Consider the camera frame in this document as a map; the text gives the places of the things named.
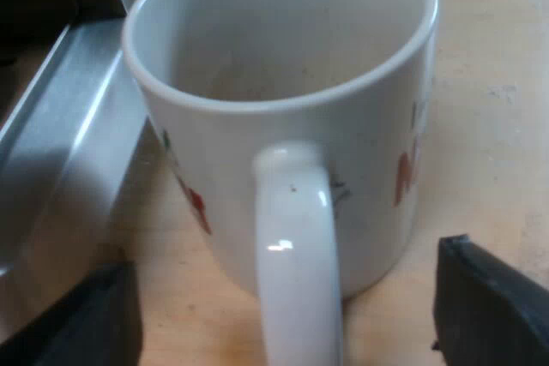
black object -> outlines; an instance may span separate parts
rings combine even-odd
[[[136,272],[128,262],[87,276],[0,345],[0,364],[135,366],[142,349]]]
[[[434,316],[448,366],[549,365],[549,292],[466,235],[438,244]]]

stainless steel tray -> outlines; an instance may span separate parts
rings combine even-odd
[[[106,222],[142,133],[150,138],[122,25],[77,19],[23,59],[30,81],[13,82],[21,90],[0,123],[0,341],[117,258]]]

red printed pattern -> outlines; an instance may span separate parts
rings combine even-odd
[[[419,137],[413,139],[411,160],[408,153],[401,154],[398,159],[395,188],[395,206],[400,205],[405,193],[418,179],[419,171]]]

red design on mug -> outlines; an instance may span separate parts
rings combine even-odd
[[[404,195],[418,179],[419,171],[419,137],[413,139],[412,155],[401,154],[396,170],[395,206],[398,206]]]
[[[193,189],[187,187],[187,185],[179,176],[178,182],[179,186],[181,186],[181,189],[183,190],[183,193],[185,194],[185,197],[187,198],[187,201],[189,201],[190,205],[192,206],[192,210],[196,218],[198,219],[198,223],[206,233],[211,235],[212,230],[210,229],[208,220],[206,219],[206,206],[204,205],[202,197],[197,194],[197,192],[195,192]]]

wooden surface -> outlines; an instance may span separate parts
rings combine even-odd
[[[549,286],[549,0],[441,0],[419,222],[405,255],[345,306],[353,366],[440,365],[436,245],[473,240]],[[112,215],[138,264],[142,365],[264,364],[258,304],[202,243],[148,129]]]

